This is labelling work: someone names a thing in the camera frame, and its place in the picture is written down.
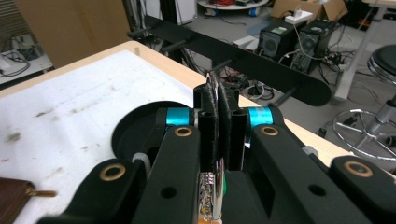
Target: computer tower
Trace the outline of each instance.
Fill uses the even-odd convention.
[[[295,49],[300,51],[293,55],[291,68],[304,73],[311,73],[326,54],[335,21],[316,19],[303,27],[300,32],[300,41]]]
[[[304,25],[305,23],[297,24],[297,30]],[[297,33],[292,24],[283,20],[274,21],[260,30],[257,52],[260,56],[278,62],[282,56],[294,50],[296,39]]]

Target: zipper pull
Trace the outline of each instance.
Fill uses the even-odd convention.
[[[30,187],[26,190],[26,194],[31,197],[55,197],[55,190],[36,190],[33,187]]]

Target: chrome stool leg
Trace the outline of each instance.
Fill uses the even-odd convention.
[[[388,147],[385,139],[396,135],[396,95],[378,113],[360,109],[342,112],[334,117],[332,126],[347,146],[359,154],[381,161],[396,161],[396,149]],[[346,119],[356,120],[347,123]]]

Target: brown wallet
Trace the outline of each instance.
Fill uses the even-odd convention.
[[[52,190],[35,190],[27,180],[0,177],[0,223],[12,223],[31,197],[54,197]]]

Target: stool seat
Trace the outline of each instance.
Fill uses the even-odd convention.
[[[377,49],[367,64],[381,79],[396,85],[396,45]]]

